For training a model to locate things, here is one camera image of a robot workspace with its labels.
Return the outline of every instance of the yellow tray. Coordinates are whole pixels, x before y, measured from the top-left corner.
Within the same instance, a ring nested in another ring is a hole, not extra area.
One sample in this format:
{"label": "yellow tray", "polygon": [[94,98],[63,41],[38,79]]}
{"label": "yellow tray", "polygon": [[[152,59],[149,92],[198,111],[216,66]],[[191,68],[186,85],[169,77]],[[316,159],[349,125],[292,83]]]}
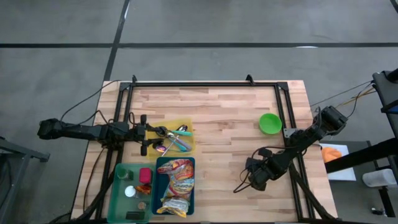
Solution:
{"label": "yellow tray", "polygon": [[[152,127],[158,127],[158,126],[165,126],[168,130],[176,130],[177,128],[179,128],[181,125],[187,125],[188,132],[193,133],[193,126],[192,126],[192,120],[191,118],[183,118],[183,119],[176,119],[176,120],[172,120],[172,121],[163,121],[163,122],[158,122],[158,123],[151,123],[150,125]],[[167,153],[164,155],[166,157],[183,157],[183,156],[190,156],[192,157],[192,155],[195,152],[195,138],[194,138],[193,134],[192,136],[180,136],[178,137],[179,139],[185,141],[186,143],[188,143],[191,147],[192,150],[189,152],[181,152],[180,148],[178,146],[176,146],[175,144],[173,144],[173,146],[167,151]],[[146,138],[147,139],[154,139],[154,138],[159,138],[159,136],[155,133],[155,132],[150,132],[147,131],[146,132]],[[167,138],[164,139],[164,143],[163,145],[165,147],[168,147],[171,144],[171,141],[168,140]],[[150,159],[151,161],[156,161],[156,159],[158,157],[161,157],[162,153],[156,151],[152,145],[148,146],[147,149],[147,157],[148,159]]]}

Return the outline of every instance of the gray concrete floor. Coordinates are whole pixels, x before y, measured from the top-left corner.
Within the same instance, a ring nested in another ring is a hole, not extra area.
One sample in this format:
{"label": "gray concrete floor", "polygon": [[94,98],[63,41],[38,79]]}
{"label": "gray concrete floor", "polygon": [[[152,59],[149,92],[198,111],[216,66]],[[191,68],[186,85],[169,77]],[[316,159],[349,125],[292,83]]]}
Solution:
{"label": "gray concrete floor", "polygon": [[[123,0],[1,1],[0,43],[112,42],[122,5]],[[121,42],[392,42],[398,39],[397,21],[388,0],[135,0]],[[132,74],[139,80],[242,80],[250,73],[257,80],[304,80],[309,100],[315,103],[370,80],[374,72],[397,68],[396,52],[396,48],[119,49],[111,80],[130,80]],[[59,118],[100,87],[109,53],[110,49],[0,49],[0,135],[51,153],[46,164],[31,161],[11,223],[44,223],[71,208],[87,142],[43,141],[36,132],[40,120]],[[337,105],[359,90],[320,106]],[[78,107],[67,120],[89,117],[97,99]],[[340,110],[349,114],[352,106]],[[380,107],[377,95],[360,99],[347,127],[333,140],[377,143],[391,138]],[[366,203],[336,201],[338,208],[346,209],[372,204],[379,204],[377,197]],[[339,215],[361,220],[364,214],[358,211]],[[374,222],[386,220],[375,217]]]}

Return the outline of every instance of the wooden table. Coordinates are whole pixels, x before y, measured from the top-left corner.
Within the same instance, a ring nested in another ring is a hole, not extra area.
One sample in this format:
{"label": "wooden table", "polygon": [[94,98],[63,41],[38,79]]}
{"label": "wooden table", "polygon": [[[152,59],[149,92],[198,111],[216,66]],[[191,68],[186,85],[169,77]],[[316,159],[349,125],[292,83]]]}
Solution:
{"label": "wooden table", "polygon": [[[312,113],[303,81],[287,81],[298,128],[312,123]],[[101,92],[98,109],[106,119],[113,118],[119,83]],[[266,136],[258,128],[264,113],[278,114],[273,87],[145,87],[134,88],[131,111],[139,121],[147,114],[148,123],[191,117],[197,144],[195,169],[195,213],[187,219],[174,215],[154,215],[152,222],[294,222],[297,221],[289,174],[268,181],[265,192],[252,188],[232,193],[241,181],[246,158],[262,146],[283,146],[282,134]],[[95,124],[104,124],[100,116]],[[101,151],[90,142],[73,206],[72,218],[83,211],[83,195],[93,164]],[[104,152],[95,170],[87,205],[100,189]],[[304,157],[312,192],[333,216],[337,216],[331,189],[319,147],[312,146]],[[123,162],[146,163],[140,156],[140,145],[125,143]],[[105,198],[103,216],[108,212],[109,195]],[[300,199],[307,214],[305,199]]]}

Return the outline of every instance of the white bottle cap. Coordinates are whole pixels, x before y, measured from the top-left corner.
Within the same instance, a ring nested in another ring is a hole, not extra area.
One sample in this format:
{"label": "white bottle cap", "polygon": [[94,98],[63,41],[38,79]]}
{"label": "white bottle cap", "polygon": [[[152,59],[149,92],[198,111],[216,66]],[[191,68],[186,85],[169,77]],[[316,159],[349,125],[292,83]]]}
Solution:
{"label": "white bottle cap", "polygon": [[136,189],[133,186],[128,186],[126,187],[126,189],[124,190],[124,194],[127,197],[133,197],[135,196],[135,194],[137,193]]}

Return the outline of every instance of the green bowl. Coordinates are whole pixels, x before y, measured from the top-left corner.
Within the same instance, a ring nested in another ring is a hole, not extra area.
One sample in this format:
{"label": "green bowl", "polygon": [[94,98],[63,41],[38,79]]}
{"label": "green bowl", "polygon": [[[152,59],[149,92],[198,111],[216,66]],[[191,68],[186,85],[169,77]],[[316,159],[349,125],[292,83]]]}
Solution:
{"label": "green bowl", "polygon": [[282,129],[282,122],[278,116],[267,113],[260,117],[259,126],[264,134],[277,134]]}

